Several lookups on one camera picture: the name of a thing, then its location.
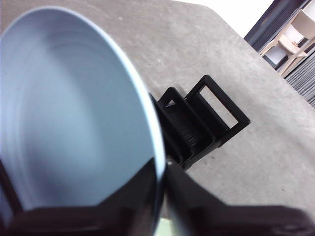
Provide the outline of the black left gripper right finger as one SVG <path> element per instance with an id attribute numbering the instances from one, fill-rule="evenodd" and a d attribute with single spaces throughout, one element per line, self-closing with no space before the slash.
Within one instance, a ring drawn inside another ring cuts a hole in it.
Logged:
<path id="1" fill-rule="evenodd" d="M 287 206 L 228 205 L 195 182 L 176 163 L 166 165 L 169 216 L 178 236 L 313 236 L 315 222 Z"/>

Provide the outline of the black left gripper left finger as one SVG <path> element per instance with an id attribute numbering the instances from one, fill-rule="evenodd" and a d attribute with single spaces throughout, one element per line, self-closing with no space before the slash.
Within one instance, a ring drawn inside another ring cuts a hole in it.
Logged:
<path id="1" fill-rule="evenodd" d="M 13 217 L 2 236 L 152 236 L 158 224 L 158 181 L 150 159 L 122 187 L 94 206 L 24 210 L 4 165 L 0 185 Z"/>

